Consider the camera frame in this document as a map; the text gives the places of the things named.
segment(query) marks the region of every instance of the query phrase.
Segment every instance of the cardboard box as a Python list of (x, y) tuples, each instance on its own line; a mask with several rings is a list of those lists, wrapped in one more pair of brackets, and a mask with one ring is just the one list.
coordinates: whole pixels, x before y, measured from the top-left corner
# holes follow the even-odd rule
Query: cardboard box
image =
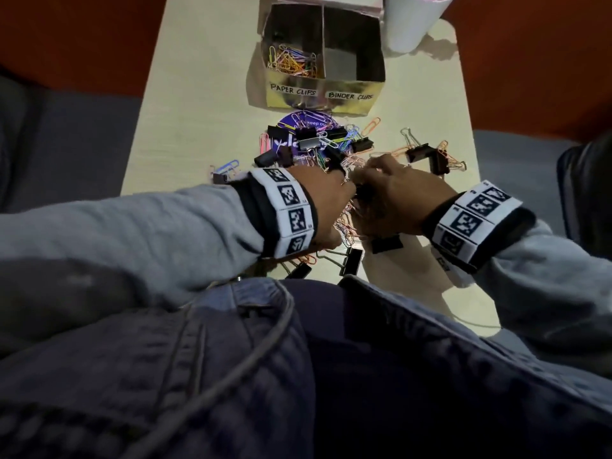
[[(270, 47), (288, 45), (316, 55), (317, 76), (268, 68)], [(385, 82), (380, 20), (325, 5), (274, 3), (261, 50), (269, 107), (368, 114)]]

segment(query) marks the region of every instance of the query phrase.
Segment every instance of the gray sweatshirt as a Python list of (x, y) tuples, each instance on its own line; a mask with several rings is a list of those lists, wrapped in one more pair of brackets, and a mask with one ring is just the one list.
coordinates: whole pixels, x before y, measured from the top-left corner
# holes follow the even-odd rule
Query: gray sweatshirt
[[(0, 353), (127, 308), (176, 308), (263, 247), (237, 193), (200, 185), (0, 215)], [(542, 359), (612, 373), (612, 264), (539, 222), (476, 275)]]

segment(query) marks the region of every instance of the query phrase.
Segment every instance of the person's left hand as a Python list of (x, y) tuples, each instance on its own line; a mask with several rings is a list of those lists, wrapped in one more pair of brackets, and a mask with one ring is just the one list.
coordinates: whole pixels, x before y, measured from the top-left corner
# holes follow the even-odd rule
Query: person's left hand
[(355, 196), (355, 184), (345, 182), (341, 171), (324, 172), (321, 168), (310, 166), (293, 166), (287, 170), (308, 191), (319, 219), (317, 234), (310, 242), (310, 248), (298, 256), (340, 246), (340, 232), (333, 227), (333, 223)]

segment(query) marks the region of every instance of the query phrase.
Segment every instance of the table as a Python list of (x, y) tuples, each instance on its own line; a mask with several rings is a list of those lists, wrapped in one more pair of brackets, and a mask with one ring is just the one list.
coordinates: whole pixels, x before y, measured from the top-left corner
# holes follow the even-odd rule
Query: table
[[(210, 166), (238, 159), (247, 170), (259, 135), (287, 112), (265, 108), (259, 34), (269, 0), (168, 0), (142, 102), (123, 194), (171, 191), (208, 183)], [(378, 151), (404, 144), (411, 127), (420, 142), (449, 141), (467, 162), (447, 181), (463, 191), (480, 181), (455, 33), (439, 21), (416, 53), (387, 54), (387, 83), (367, 117), (350, 118)], [(359, 275), (454, 316), (479, 335), (495, 334), (492, 300), (476, 285), (452, 287), (422, 237), (403, 236), (404, 248), (366, 254)], [(273, 277), (284, 277), (278, 268)], [(320, 260), (309, 278), (332, 283), (338, 267)]]

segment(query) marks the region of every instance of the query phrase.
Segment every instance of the wristband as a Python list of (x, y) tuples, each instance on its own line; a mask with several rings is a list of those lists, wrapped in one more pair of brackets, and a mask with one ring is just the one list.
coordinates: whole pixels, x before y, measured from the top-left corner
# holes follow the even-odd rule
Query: wristband
[(449, 262), (474, 273), (535, 224), (522, 204), (484, 181), (434, 210), (423, 231)]
[[(254, 196), (254, 200), (241, 195), (243, 205), (245, 202), (258, 205), (257, 208), (245, 206), (256, 230), (261, 234), (262, 226), (266, 226), (262, 234), (262, 256), (284, 258), (305, 251), (317, 231), (317, 210), (308, 192), (283, 168), (254, 169), (249, 178), (257, 184), (259, 191), (266, 194), (264, 197)], [(238, 186), (238, 190), (243, 190), (243, 187)]]

